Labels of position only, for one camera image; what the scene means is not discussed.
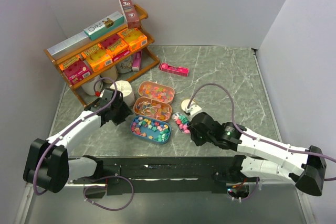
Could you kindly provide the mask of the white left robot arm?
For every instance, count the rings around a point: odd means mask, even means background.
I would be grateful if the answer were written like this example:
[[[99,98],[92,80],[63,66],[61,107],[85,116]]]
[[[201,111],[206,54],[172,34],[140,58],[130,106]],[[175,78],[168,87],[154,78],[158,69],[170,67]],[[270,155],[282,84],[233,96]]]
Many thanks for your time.
[[[123,123],[132,111],[123,100],[119,90],[106,88],[100,96],[86,106],[85,110],[71,124],[46,140],[35,139],[29,148],[23,180],[37,190],[57,193],[70,180],[87,178],[92,183],[103,179],[103,161],[85,155],[69,159],[69,154],[89,134],[108,122]]]

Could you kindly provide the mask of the blue tin of star candies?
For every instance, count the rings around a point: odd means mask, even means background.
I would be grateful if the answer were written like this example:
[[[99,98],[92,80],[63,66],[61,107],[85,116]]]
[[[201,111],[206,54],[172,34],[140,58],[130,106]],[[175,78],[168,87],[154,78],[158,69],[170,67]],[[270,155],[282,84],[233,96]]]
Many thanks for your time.
[[[130,131],[142,140],[160,145],[165,144],[171,136],[171,127],[167,123],[141,115],[133,119]]]

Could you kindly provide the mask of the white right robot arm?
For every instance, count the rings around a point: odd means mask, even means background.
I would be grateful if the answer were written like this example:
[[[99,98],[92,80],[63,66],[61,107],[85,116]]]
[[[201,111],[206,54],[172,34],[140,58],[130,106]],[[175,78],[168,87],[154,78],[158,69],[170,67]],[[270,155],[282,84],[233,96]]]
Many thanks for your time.
[[[197,146],[206,142],[242,154],[239,162],[230,167],[230,177],[241,181],[245,177],[279,180],[294,184],[311,196],[321,196],[327,164],[322,150],[295,147],[263,137],[233,122],[218,123],[201,112],[192,117],[188,129]]]

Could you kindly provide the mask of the pink tin of lollipops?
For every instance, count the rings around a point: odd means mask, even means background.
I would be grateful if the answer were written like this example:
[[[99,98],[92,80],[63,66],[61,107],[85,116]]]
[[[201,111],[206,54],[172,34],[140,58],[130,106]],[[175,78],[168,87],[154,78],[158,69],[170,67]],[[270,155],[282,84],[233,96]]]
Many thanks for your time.
[[[169,104],[146,97],[138,98],[133,105],[133,110],[137,115],[163,122],[167,122],[172,115],[172,107]]]

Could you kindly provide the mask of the clear plastic jar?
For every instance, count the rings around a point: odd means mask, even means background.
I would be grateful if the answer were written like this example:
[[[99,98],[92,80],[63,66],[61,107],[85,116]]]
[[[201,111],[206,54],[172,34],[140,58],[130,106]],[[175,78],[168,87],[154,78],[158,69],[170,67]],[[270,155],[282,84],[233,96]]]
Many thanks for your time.
[[[176,112],[172,115],[172,119],[182,133],[190,134],[190,131],[188,129],[188,125],[190,122],[184,114]]]

